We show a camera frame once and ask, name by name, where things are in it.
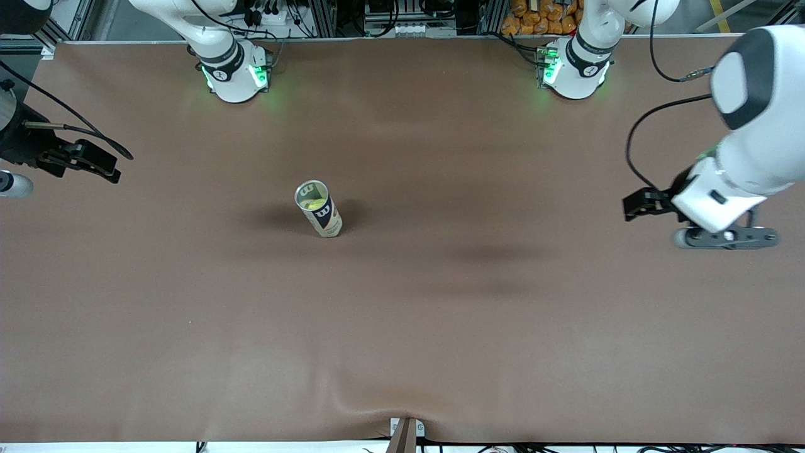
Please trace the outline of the silver tennis ball can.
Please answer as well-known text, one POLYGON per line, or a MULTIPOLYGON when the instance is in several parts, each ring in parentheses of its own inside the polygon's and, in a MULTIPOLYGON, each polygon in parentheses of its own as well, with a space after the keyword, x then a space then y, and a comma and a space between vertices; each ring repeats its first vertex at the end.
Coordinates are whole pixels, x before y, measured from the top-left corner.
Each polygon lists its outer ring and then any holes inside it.
POLYGON ((319 236, 331 238, 340 234, 344 224, 342 217, 340 217, 333 198, 331 198, 330 190, 322 181, 313 179, 300 184, 296 192, 294 192, 294 202, 302 210, 319 236), (315 211, 303 210, 299 206, 300 201, 313 198, 327 198, 325 206, 315 211))

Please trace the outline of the brown table mat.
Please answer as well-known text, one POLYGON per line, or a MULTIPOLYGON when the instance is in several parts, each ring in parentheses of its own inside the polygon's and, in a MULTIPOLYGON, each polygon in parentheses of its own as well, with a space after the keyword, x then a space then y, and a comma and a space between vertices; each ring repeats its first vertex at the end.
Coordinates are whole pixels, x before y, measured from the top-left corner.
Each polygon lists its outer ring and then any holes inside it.
POLYGON ((376 438, 805 444, 805 184, 767 250, 626 223, 623 149, 672 85, 627 38, 591 98, 505 43, 291 42, 230 105, 185 46, 64 44, 35 81, 119 184, 0 199, 0 442, 376 438), (294 202, 319 180, 323 238, 294 202))

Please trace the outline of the bag of orange items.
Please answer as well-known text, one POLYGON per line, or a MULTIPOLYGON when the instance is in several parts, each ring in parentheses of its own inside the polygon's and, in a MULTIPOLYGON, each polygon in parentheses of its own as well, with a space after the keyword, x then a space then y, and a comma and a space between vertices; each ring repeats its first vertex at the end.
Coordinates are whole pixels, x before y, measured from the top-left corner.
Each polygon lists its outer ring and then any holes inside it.
POLYGON ((586 0, 507 0, 503 35, 573 35, 586 0))

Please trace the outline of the power strip with black plugs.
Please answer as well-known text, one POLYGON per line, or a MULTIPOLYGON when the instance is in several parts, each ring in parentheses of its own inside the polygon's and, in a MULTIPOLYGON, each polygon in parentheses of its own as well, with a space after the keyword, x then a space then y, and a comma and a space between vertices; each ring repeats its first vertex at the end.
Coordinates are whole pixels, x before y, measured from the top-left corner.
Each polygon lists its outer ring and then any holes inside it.
POLYGON ((285 26, 293 21, 287 0, 239 0, 248 28, 285 26))

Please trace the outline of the white power strip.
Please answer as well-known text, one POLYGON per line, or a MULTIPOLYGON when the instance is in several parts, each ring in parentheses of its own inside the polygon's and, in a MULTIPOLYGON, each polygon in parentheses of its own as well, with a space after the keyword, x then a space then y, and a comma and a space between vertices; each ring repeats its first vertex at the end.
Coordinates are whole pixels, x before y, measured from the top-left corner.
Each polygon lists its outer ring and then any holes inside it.
POLYGON ((450 28, 441 28, 437 23, 401 23, 387 29, 387 24, 366 23, 367 38, 432 38, 437 37, 450 28))

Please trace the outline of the black electronics box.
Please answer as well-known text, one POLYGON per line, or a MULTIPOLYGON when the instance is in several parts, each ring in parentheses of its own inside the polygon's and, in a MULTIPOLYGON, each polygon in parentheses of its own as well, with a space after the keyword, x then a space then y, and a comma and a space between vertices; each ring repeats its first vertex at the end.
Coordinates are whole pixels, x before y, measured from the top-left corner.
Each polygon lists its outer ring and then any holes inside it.
POLYGON ((425 8, 430 0, 364 0, 360 16, 366 23, 417 22, 436 20, 445 15, 449 18, 451 5, 445 11, 425 8))

